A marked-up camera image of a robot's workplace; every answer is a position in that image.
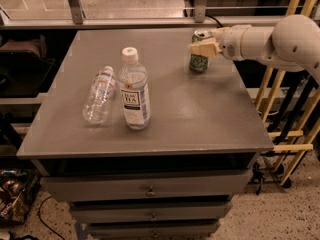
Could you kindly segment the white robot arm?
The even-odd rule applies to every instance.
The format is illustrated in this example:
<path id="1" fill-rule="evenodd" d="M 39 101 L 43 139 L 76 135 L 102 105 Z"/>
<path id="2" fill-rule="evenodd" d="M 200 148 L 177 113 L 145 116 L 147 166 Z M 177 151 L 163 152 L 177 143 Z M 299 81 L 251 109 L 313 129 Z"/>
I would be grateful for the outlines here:
<path id="1" fill-rule="evenodd" d="M 192 54 L 233 61 L 254 60 L 288 72 L 306 70 L 320 84 L 320 29 L 309 17 L 289 15 L 275 26 L 234 25 L 209 30 L 189 45 Z"/>

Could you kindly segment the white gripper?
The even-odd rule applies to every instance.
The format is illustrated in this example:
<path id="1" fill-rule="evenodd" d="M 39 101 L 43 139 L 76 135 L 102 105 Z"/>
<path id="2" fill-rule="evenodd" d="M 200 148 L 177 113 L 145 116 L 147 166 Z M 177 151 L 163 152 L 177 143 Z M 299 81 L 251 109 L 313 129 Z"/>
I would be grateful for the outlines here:
<path id="1" fill-rule="evenodd" d="M 190 52 L 209 58 L 215 58 L 222 52 L 226 59 L 242 61 L 244 59 L 241 54 L 242 37 L 249 28 L 250 25 L 212 28 L 209 32 L 213 38 L 193 42 L 189 45 Z"/>

